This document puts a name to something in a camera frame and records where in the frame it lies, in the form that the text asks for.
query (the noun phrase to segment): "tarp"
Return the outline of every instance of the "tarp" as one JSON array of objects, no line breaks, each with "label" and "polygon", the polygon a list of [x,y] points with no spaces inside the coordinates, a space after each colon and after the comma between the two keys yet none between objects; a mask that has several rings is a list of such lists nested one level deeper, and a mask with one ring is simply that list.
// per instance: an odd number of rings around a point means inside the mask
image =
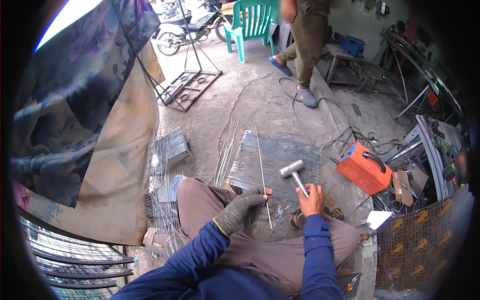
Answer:
[{"label": "tarp", "polygon": [[158,23],[148,0],[104,0],[34,54],[12,159],[31,190],[27,213],[81,237],[141,244],[158,106],[134,51],[164,81],[149,41]]}]

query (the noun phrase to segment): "sky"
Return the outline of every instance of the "sky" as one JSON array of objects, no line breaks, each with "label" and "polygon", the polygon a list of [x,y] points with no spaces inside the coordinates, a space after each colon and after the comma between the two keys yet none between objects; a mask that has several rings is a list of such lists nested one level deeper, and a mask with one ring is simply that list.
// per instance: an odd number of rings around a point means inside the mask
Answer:
[{"label": "sky", "polygon": [[53,19],[53,22],[40,39],[35,51],[57,33],[62,31],[63,28],[69,26],[95,8],[101,1],[102,0],[69,0],[55,19]]}]

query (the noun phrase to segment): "metal hammer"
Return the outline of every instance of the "metal hammer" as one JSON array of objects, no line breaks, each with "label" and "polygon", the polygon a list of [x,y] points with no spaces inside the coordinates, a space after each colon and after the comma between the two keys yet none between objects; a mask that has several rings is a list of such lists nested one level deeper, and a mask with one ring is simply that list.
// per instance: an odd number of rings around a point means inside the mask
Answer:
[{"label": "metal hammer", "polygon": [[280,169],[280,175],[282,178],[287,178],[288,176],[292,176],[299,188],[301,188],[302,192],[305,194],[305,197],[308,197],[308,192],[307,189],[305,189],[305,185],[303,182],[301,182],[301,179],[297,173],[297,171],[300,171],[303,169],[303,161],[301,159],[294,161],[293,163],[289,164],[286,167],[283,167]]}]

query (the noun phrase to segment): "green plastic chair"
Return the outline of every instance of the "green plastic chair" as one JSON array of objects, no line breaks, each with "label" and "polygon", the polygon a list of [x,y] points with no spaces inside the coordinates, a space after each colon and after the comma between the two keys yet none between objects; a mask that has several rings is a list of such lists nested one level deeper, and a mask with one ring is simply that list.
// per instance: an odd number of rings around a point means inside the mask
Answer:
[{"label": "green plastic chair", "polygon": [[232,52],[231,37],[237,43],[240,62],[245,63],[243,41],[262,39],[262,44],[267,45],[270,40],[272,55],[275,55],[270,23],[277,21],[277,0],[238,0],[233,5],[232,25],[223,22],[228,52]]}]

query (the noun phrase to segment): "knitted glove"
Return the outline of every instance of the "knitted glove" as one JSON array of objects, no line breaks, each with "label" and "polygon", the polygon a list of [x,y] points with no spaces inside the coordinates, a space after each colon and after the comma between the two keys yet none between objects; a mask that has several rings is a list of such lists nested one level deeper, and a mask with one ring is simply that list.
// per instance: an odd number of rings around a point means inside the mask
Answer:
[{"label": "knitted glove", "polygon": [[215,224],[227,237],[245,229],[248,219],[251,217],[251,208],[265,203],[260,189],[263,191],[263,188],[256,188],[246,195],[237,196],[220,214],[213,218]]}]

